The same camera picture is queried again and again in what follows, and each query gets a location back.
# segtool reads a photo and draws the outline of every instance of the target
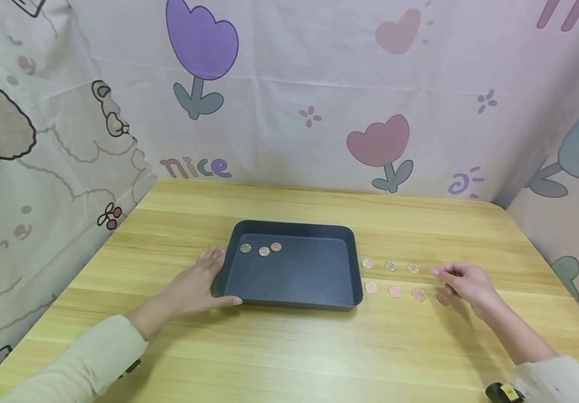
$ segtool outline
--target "wooden table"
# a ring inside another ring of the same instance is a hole
[[[353,229],[377,294],[352,313],[242,306],[172,322],[102,402],[478,402],[513,365],[463,303],[435,299],[430,268],[483,266],[556,350],[579,360],[579,306],[501,208],[475,201],[159,182],[0,367],[0,397],[87,328],[157,293],[243,219]],[[384,268],[394,260],[398,270]],[[408,263],[421,272],[409,273]],[[403,290],[391,298],[389,285]],[[413,288],[426,301],[411,296]]]

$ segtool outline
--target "purple swirl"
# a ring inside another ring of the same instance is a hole
[[[469,177],[467,174],[455,174],[452,176],[452,178],[454,178],[454,179],[462,178],[463,181],[462,182],[455,181],[455,182],[451,183],[451,186],[449,186],[449,189],[448,189],[449,193],[451,195],[459,195],[468,189]]]

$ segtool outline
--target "dark gray tray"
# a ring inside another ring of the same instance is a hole
[[[259,255],[274,242],[280,251]],[[243,243],[251,245],[247,254]],[[350,311],[363,298],[354,234],[343,226],[240,221],[216,293],[246,304]]]

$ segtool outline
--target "sleeve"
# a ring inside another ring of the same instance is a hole
[[[570,356],[526,362],[516,367],[513,386],[526,402],[579,402],[579,363]]]
[[[99,322],[1,403],[89,403],[136,363],[148,343],[122,315]]]

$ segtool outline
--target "pink heart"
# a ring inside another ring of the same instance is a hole
[[[371,124],[365,133],[350,133],[348,149],[364,165],[384,166],[401,157],[407,148],[409,136],[407,119],[395,115],[386,123]]]
[[[379,24],[375,31],[375,40],[384,51],[393,55],[403,55],[413,45],[421,23],[422,13],[416,8],[410,8],[399,21]]]

